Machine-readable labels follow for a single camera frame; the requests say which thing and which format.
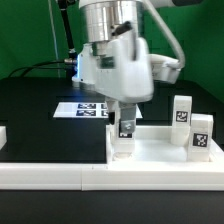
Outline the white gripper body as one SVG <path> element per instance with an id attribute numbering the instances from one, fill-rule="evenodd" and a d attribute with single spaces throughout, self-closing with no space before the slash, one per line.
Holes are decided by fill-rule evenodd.
<path id="1" fill-rule="evenodd" d="M 94 91 L 123 103 L 149 101 L 153 81 L 175 83 L 179 69 L 169 67 L 178 60 L 150 54 L 143 38 L 136 40 L 137 59 L 131 58 L 133 44 L 125 35 L 106 44 L 104 57 L 94 56 L 91 44 L 85 44 L 79 55 L 79 78 Z"/>

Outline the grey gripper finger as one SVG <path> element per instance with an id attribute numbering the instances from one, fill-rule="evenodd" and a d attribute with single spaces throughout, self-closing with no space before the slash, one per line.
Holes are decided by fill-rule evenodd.
<path id="1" fill-rule="evenodd" d="M 109 123 L 113 125 L 115 123 L 115 112 L 117 109 L 117 102 L 114 100 L 107 100 L 106 105 L 108 110 Z"/>
<path id="2" fill-rule="evenodd" d="M 120 131 L 125 134 L 131 134 L 136 127 L 136 105 L 120 103 Z"/>

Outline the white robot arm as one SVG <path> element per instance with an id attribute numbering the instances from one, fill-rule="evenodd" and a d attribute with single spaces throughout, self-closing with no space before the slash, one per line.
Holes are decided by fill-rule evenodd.
<path id="1" fill-rule="evenodd" d="M 203 0 L 80 0 L 86 35 L 75 81 L 105 96 L 109 120 L 122 133 L 136 127 L 136 105 L 152 99 L 153 82 L 175 83 L 184 52 L 160 17 L 161 7 L 196 5 Z M 167 39 L 173 58 L 151 54 L 143 38 L 147 11 Z"/>

